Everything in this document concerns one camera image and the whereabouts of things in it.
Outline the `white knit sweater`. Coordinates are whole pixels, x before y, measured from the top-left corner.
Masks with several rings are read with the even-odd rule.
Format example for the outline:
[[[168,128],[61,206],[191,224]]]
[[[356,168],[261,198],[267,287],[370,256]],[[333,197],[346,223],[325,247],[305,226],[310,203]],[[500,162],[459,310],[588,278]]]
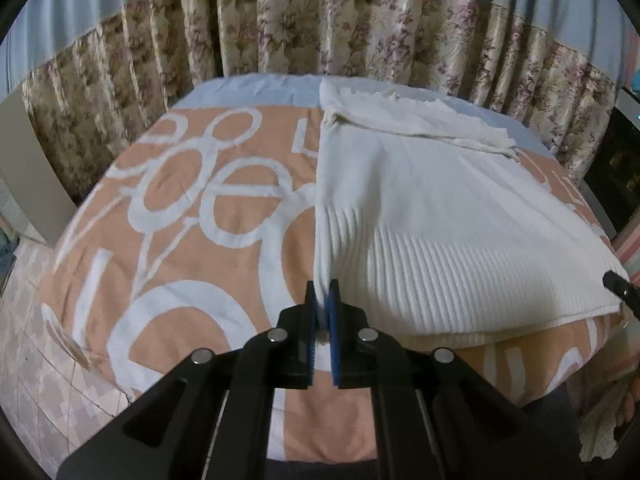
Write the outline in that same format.
[[[322,81],[314,287],[407,336],[543,330],[613,314],[620,262],[503,128],[439,100]]]

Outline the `striped pink cloth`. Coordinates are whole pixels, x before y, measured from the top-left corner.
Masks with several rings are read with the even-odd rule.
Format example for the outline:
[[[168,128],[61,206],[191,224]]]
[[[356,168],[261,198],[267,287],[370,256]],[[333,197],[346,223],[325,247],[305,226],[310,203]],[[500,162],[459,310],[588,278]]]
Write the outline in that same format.
[[[614,240],[614,248],[620,263],[628,274],[629,281],[638,286],[640,282],[640,226],[620,234]]]

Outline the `black appliance with silver top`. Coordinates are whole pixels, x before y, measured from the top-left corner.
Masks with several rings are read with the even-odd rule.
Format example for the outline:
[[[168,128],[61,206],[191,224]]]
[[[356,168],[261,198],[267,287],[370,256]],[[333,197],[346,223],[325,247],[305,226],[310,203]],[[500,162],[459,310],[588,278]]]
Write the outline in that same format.
[[[639,98],[618,92],[596,157],[584,177],[588,202],[614,238],[639,208]]]

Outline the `orange white patterned bedspread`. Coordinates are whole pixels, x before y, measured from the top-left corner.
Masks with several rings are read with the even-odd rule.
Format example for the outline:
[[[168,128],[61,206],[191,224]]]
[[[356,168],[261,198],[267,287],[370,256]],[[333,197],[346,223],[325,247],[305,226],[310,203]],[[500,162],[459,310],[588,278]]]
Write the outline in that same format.
[[[70,222],[43,281],[43,315],[74,359],[136,398],[192,350],[239,349],[301,302],[314,284],[323,118],[292,106],[185,108],[130,146]],[[557,162],[518,158],[599,235]],[[565,382],[618,324],[620,309],[543,330],[386,333],[413,350],[460,350],[523,404]]]

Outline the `beige cabinet at left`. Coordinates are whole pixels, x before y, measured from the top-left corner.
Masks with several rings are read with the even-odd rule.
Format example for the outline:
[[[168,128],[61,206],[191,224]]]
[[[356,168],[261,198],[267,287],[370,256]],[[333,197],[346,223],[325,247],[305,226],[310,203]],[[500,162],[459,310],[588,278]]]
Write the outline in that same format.
[[[43,244],[53,247],[77,207],[44,154],[18,91],[1,102],[1,177]]]

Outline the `floral and blue curtain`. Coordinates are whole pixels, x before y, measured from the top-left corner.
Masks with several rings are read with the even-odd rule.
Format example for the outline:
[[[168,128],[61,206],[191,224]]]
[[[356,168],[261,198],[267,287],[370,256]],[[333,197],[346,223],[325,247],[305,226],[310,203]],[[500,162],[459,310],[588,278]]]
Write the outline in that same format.
[[[73,200],[198,84],[252,73],[457,96],[532,128],[577,181],[638,62],[617,0],[27,0],[1,91]]]

